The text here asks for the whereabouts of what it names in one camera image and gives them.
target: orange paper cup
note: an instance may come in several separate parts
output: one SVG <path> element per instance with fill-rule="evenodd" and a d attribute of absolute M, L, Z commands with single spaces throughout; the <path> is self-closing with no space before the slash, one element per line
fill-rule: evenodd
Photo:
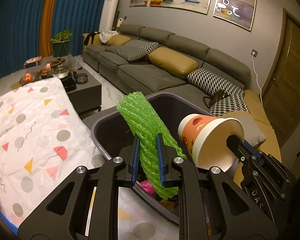
<path fill-rule="evenodd" d="M 179 124 L 178 135 L 197 167 L 208 170 L 218 166 L 224 172 L 237 160 L 226 145 L 228 136 L 244 140 L 239 120 L 201 114 L 186 116 Z"/>

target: silver bolt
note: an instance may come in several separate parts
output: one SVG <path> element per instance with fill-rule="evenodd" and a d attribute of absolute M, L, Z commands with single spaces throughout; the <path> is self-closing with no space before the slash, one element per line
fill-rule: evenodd
<path fill-rule="evenodd" d="M 114 162 L 114 163 L 122 163 L 122 162 L 123 162 L 123 159 L 122 159 L 122 157 L 120 157 L 120 156 L 114 157 L 114 158 L 113 158 L 113 162 Z"/>
<path fill-rule="evenodd" d="M 175 157 L 173 161 L 178 164 L 183 163 L 183 159 L 181 157 Z"/>
<path fill-rule="evenodd" d="M 220 168 L 219 167 L 212 167 L 211 168 L 212 173 L 214 174 L 219 174 L 220 173 Z"/>
<path fill-rule="evenodd" d="M 84 173 L 86 171 L 86 168 L 84 166 L 80 166 L 80 167 L 76 168 L 75 171 L 79 174 Z"/>

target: orange curtain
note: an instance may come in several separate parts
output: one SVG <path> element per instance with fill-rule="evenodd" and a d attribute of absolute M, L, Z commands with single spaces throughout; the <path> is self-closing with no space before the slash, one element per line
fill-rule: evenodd
<path fill-rule="evenodd" d="M 39 50 L 40 55 L 43 57 L 48 57 L 51 55 L 51 27 L 52 27 L 52 16 L 55 0 L 44 0 L 42 16 L 41 16 L 41 26 L 40 26 L 40 43 Z"/>

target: door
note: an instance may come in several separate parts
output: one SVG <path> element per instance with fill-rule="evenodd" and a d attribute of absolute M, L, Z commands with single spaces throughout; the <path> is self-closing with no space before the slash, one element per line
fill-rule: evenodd
<path fill-rule="evenodd" d="M 281 52 L 268 87 L 263 107 L 275 131 L 279 147 L 300 122 L 300 27 L 286 17 Z"/>

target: blue curtain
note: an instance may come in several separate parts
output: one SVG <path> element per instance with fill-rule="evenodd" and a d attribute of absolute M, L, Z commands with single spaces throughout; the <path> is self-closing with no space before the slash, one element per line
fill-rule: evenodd
<path fill-rule="evenodd" d="M 82 34 L 97 31 L 104 0 L 55 0 L 51 34 L 70 29 L 70 52 L 81 54 Z"/>
<path fill-rule="evenodd" d="M 44 0 L 0 1 L 0 78 L 23 68 L 39 56 L 39 35 Z"/>

